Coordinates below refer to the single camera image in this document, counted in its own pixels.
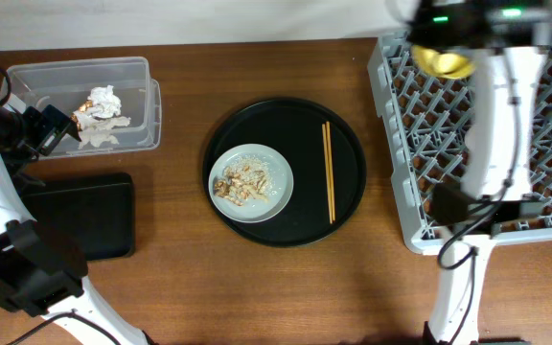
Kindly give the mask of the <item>yellow bowl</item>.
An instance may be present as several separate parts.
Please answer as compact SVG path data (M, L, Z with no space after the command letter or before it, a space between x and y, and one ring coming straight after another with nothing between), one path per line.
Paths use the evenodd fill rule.
M459 80L475 71L475 65L469 58L455 53L439 53L418 45L413 45L410 51L418 67L432 77Z

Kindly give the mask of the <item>white napkin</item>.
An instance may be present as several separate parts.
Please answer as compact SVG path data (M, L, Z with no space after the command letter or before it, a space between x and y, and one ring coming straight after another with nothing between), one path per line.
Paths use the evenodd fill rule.
M95 149L102 144L118 145L119 140L110 133L110 130L116 127L128 127L130 119L122 115L122 102L114 94L114 87L112 85L95 87L90 91L86 101L93 103L87 110L93 121L85 130L79 131L81 138L79 149L87 145Z

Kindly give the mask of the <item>wooden chopstick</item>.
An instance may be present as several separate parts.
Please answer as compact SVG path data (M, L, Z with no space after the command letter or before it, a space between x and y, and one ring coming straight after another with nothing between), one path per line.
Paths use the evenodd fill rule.
M325 124L326 134L326 150L328 159L329 170L329 188L330 188L330 206L331 206L331 223L335 222L335 195L334 195L334 167L333 167L333 150L332 150L332 136L331 136L331 123Z
M327 130L326 125L321 126L322 129L322 140L323 140L323 152L324 152L324 163L325 163L325 175L326 175L326 188L327 188L327 202L328 202L328 218L329 224L333 224L333 215L332 215L332 188L330 183L330 164L329 164L329 150L328 150L328 141L327 141Z

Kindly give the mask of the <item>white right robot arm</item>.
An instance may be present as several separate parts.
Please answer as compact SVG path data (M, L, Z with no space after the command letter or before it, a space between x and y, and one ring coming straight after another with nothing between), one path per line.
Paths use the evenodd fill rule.
M424 344L476 344L482 286L504 222L542 210L531 196L532 124L552 43L547 1L419 3L409 23L411 53L433 77L474 83L465 138L468 165L457 184L434 186L433 218L446 231L437 255L438 296Z

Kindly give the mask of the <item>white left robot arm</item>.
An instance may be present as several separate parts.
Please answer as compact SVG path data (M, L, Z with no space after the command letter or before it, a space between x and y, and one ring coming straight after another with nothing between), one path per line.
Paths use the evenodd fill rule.
M150 344L94 288L79 247L38 223L14 184L33 183L24 168L64 136L77 138L76 122L51 105L19 111L10 98L0 96L0 308L43 319L15 341L56 324L82 344Z

